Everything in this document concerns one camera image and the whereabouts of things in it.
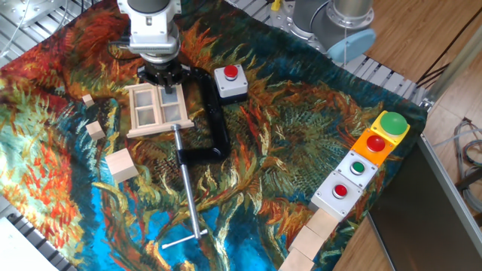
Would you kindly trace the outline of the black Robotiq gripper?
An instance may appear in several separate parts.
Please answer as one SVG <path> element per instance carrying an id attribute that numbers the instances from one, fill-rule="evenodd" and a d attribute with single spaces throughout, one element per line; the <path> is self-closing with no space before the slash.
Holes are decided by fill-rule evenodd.
<path id="1" fill-rule="evenodd" d="M 137 69 L 137 76 L 142 83 L 168 87 L 168 94 L 172 94 L 175 87 L 182 84 L 190 74 L 191 67 L 182 65 L 177 59 L 165 63 L 146 62 Z"/>

